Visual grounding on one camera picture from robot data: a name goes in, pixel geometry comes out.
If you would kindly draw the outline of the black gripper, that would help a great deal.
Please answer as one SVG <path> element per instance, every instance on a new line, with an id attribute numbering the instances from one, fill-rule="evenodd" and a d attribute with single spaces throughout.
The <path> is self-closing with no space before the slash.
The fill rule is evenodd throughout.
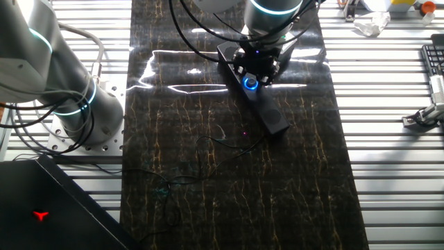
<path id="1" fill-rule="evenodd" d="M 251 44 L 241 44 L 233 55 L 234 74 L 243 78 L 246 70 L 259 76 L 259 83 L 271 85 L 280 70 L 278 48 L 255 48 Z"/>

